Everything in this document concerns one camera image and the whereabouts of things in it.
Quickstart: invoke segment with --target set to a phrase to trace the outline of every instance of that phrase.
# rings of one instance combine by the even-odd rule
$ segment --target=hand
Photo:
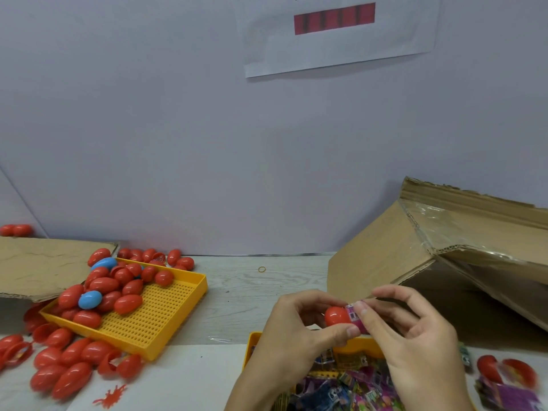
[[[385,285],[372,294],[404,301],[416,314],[387,301],[354,303],[356,313],[386,357],[407,411],[474,410],[454,327],[412,288]]]
[[[281,296],[232,390],[225,411],[270,409],[279,394],[306,376],[322,352],[333,346],[344,346],[348,339],[359,336],[360,330],[355,325],[325,327],[325,311],[331,306],[346,305],[319,290]],[[313,324],[322,329],[306,328]]]

